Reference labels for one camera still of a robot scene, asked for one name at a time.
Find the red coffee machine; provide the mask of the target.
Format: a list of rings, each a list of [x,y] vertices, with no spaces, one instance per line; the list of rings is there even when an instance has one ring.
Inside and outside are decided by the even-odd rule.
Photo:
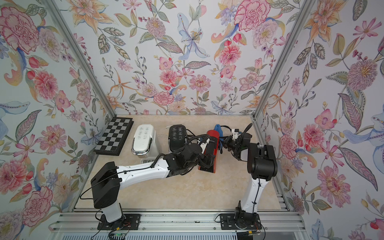
[[[205,150],[205,158],[203,160],[214,160],[214,170],[216,172],[217,154],[219,147],[219,133],[215,130],[209,130],[207,131],[207,134],[210,136],[210,141]]]

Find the blue microfiber cloth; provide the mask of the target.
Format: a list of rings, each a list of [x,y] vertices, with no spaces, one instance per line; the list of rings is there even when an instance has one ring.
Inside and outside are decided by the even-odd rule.
[[[220,124],[216,124],[215,127],[214,127],[214,130],[217,131],[219,133],[219,147],[218,147],[218,150],[222,150],[222,143],[221,143],[221,139],[222,137],[224,136],[223,135],[223,130],[222,130],[222,127]]]

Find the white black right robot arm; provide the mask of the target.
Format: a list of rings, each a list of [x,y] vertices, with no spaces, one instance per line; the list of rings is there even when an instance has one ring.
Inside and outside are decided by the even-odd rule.
[[[233,219],[227,221],[229,227],[240,230],[262,229],[258,215],[259,201],[266,185],[278,172],[274,147],[252,143],[251,138],[248,133],[233,134],[223,143],[235,159],[247,162],[247,173],[250,175],[246,193],[235,208]]]

